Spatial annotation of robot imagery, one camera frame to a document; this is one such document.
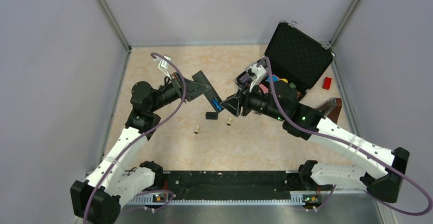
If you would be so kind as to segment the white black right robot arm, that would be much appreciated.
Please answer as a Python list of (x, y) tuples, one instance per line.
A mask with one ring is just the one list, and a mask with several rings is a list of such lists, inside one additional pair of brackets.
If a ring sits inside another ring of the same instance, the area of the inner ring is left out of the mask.
[(298, 169), (303, 188), (346, 186), (365, 190), (386, 203), (397, 202), (402, 177), (386, 167), (405, 173), (410, 155), (407, 150), (380, 147), (341, 128), (322, 112), (299, 103), (296, 90), (288, 83), (276, 81), (274, 89), (262, 93), (258, 88), (239, 88), (221, 102), (221, 107), (236, 117), (256, 111), (281, 120), (289, 134), (325, 146), (351, 161), (350, 165), (306, 161)]

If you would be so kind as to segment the blue battery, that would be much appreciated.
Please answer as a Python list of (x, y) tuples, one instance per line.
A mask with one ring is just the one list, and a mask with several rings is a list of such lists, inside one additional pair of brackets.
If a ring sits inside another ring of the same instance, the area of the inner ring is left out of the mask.
[(219, 105), (219, 101), (218, 101), (216, 98), (213, 98), (213, 99), (212, 99), (212, 103), (214, 104), (214, 106), (216, 107), (216, 109), (217, 109), (218, 111), (221, 111), (221, 107), (220, 107), (220, 105)]

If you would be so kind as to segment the black remote battery cover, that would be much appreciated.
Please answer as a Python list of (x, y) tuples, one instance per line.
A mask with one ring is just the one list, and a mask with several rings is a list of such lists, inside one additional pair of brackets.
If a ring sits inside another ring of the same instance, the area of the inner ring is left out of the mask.
[(218, 120), (218, 112), (206, 112), (205, 119), (206, 120)]

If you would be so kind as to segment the black remote control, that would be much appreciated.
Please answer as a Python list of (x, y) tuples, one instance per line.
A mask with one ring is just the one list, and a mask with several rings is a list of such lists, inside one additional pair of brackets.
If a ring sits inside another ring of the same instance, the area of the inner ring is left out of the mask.
[[(193, 78), (194, 81), (196, 81), (198, 83), (201, 83), (201, 84), (204, 84), (204, 85), (207, 85), (207, 86), (210, 87), (210, 89), (207, 90), (204, 93), (204, 95), (205, 95), (206, 99), (209, 101), (209, 103), (211, 104), (211, 106), (213, 107), (213, 109), (215, 110), (215, 112), (220, 113), (223, 110), (222, 106), (220, 105), (220, 103), (221, 103), (222, 100), (221, 100), (220, 96), (218, 95), (218, 93), (216, 92), (216, 90), (214, 89), (214, 87), (212, 86), (212, 84), (210, 83), (210, 81), (207, 78), (207, 76), (204, 74), (204, 72), (200, 70), (197, 73), (195, 73), (192, 76), (192, 78)], [(218, 111), (216, 109), (216, 107), (214, 106), (214, 104), (212, 103), (212, 99), (213, 98), (216, 98), (219, 101), (219, 105), (221, 107), (221, 111)]]

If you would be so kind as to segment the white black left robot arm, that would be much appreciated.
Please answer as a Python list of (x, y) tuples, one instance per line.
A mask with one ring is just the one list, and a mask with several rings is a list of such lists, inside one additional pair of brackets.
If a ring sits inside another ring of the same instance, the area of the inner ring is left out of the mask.
[(161, 188), (160, 165), (146, 162), (126, 176), (127, 166), (162, 125), (155, 111), (178, 99), (190, 102), (211, 89), (202, 71), (192, 80), (182, 80), (175, 72), (158, 89), (146, 81), (136, 83), (131, 90), (132, 111), (115, 145), (85, 180), (75, 181), (70, 188), (75, 216), (91, 223), (114, 223), (121, 209), (140, 192)]

